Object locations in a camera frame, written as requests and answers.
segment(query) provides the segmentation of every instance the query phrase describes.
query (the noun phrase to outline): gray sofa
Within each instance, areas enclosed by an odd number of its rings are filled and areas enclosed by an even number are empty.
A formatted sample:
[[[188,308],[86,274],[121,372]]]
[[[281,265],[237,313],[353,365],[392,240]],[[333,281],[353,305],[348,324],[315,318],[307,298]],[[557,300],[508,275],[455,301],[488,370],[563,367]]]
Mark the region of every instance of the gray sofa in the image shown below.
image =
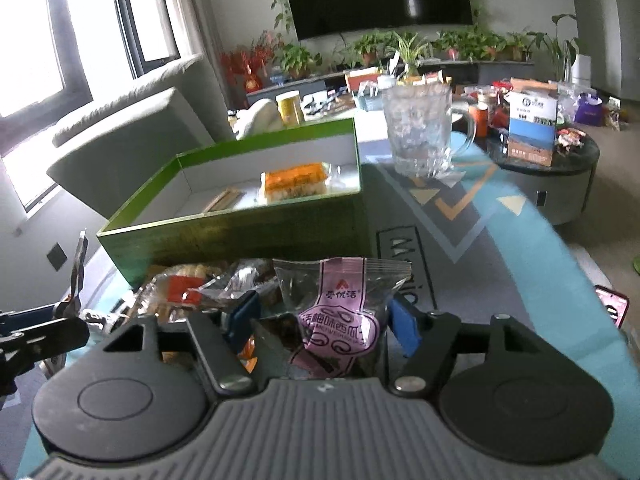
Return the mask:
[[[56,159],[47,174],[105,218],[172,156],[235,138],[220,84],[202,56],[153,70],[54,128]]]

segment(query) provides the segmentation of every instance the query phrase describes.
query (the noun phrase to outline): glass mug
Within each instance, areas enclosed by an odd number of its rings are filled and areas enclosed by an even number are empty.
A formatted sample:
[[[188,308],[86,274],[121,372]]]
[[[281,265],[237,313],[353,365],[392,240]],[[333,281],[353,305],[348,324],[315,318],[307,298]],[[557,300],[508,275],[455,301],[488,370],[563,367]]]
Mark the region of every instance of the glass mug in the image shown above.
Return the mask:
[[[406,176],[434,177],[452,170],[452,159],[471,146],[476,121],[466,101],[454,102],[445,84],[394,86],[382,92],[388,137],[396,171]],[[468,124],[466,141],[451,149],[451,113]]]

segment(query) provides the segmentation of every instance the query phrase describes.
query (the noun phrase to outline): wall outlet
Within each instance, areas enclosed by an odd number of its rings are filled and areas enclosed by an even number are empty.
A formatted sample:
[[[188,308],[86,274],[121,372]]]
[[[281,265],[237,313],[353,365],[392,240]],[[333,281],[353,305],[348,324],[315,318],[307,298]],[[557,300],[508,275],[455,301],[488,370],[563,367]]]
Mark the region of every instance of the wall outlet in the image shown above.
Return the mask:
[[[47,260],[49,260],[51,267],[56,269],[56,272],[62,269],[62,266],[65,264],[67,257],[65,251],[63,251],[62,247],[60,247],[60,244],[55,244],[49,251],[49,253],[47,253]]]

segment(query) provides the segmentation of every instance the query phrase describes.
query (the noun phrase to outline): open gift box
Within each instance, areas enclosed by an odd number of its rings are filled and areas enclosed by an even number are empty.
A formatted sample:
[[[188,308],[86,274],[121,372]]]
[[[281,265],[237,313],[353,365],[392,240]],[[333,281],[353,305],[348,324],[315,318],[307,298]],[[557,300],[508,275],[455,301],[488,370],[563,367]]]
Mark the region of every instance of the open gift box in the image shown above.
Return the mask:
[[[313,162],[340,170],[327,194],[260,200],[263,172]],[[244,192],[239,202],[202,213],[228,187]],[[310,124],[177,155],[115,213],[98,240],[131,285],[151,264],[370,256],[354,122]]]

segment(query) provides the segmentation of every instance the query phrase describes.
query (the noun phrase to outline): purple bag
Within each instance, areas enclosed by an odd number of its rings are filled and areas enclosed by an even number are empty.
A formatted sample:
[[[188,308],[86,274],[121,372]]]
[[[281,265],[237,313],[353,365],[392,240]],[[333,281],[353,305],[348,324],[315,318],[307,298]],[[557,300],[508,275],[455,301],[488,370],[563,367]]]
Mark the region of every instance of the purple bag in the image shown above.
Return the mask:
[[[589,126],[602,126],[604,109],[602,99],[587,94],[580,96],[578,111],[575,113],[575,122],[588,124]]]

